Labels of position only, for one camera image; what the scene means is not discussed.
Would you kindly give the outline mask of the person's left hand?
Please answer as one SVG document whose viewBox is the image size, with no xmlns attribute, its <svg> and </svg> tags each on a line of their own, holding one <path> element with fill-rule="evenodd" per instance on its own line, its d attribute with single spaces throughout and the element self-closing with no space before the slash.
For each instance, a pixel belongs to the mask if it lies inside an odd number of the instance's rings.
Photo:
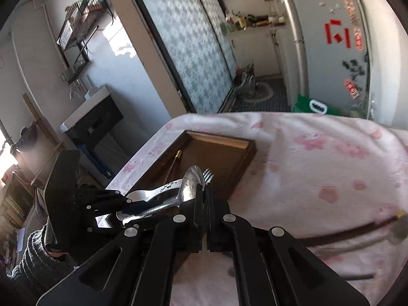
<svg viewBox="0 0 408 306">
<path fill-rule="evenodd" d="M 54 251 L 47 251 L 48 255 L 53 258 L 60 258 L 62 256 L 66 256 L 66 252 L 54 252 Z"/>
</svg>

